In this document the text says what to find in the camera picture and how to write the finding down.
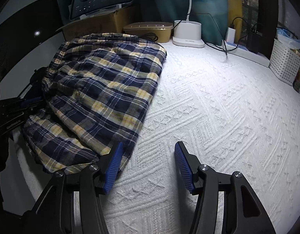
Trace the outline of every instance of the plaid fabric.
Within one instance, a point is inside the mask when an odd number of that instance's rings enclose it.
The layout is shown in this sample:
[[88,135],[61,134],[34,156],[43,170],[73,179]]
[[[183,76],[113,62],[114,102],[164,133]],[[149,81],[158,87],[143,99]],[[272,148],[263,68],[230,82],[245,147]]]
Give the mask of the plaid fabric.
[[126,165],[157,88],[166,51],[124,34],[91,34],[61,45],[42,81],[47,108],[23,126],[49,171],[80,171],[124,144]]

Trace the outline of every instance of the blue gripper pad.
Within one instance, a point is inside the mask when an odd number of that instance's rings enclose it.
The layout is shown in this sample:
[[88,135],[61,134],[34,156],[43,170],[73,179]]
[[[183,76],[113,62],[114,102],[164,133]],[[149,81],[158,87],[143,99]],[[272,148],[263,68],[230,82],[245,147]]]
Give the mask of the blue gripper pad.
[[191,168],[189,167],[187,159],[185,158],[178,143],[175,144],[175,159],[180,170],[180,174],[184,182],[185,188],[189,190],[190,193],[192,193],[194,190],[193,174]]
[[119,143],[105,174],[105,180],[103,186],[103,190],[105,194],[108,194],[113,187],[116,175],[118,174],[118,169],[121,164],[123,152],[124,152],[123,143]]

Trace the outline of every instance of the plastic basket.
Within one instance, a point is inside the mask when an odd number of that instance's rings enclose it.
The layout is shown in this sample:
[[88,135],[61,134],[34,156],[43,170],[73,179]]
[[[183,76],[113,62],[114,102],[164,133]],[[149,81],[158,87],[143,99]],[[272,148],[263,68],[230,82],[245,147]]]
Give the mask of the plastic basket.
[[300,57],[280,41],[274,40],[270,69],[276,77],[292,86],[299,67]]

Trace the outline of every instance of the white power strip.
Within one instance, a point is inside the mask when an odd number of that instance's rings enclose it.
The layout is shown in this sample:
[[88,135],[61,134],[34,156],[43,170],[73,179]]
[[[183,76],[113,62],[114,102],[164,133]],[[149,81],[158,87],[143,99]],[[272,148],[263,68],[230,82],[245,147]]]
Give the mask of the white power strip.
[[[237,45],[226,42],[226,46],[227,46],[227,50],[231,50],[231,49],[234,49]],[[223,49],[225,49],[224,41],[222,41],[221,47]],[[229,52],[229,54],[234,54],[234,55],[243,57],[247,60],[257,62],[258,64],[263,65],[267,68],[269,67],[269,64],[270,64],[269,59],[266,56],[264,56],[263,54],[252,53],[249,50],[247,50],[247,48],[245,46],[241,46],[241,45],[239,45],[239,47],[237,49],[235,49],[234,51]]]

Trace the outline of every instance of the cable knit pattern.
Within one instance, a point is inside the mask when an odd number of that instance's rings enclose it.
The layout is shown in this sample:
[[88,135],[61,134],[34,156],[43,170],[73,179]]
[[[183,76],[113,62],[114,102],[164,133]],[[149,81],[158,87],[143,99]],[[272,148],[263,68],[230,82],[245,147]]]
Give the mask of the cable knit pattern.
[[[104,201],[110,233],[188,233],[196,196],[174,145],[218,172],[241,171],[278,234],[300,215],[300,94],[269,68],[208,47],[163,44],[167,59],[132,157]],[[221,233],[219,195],[216,233]]]

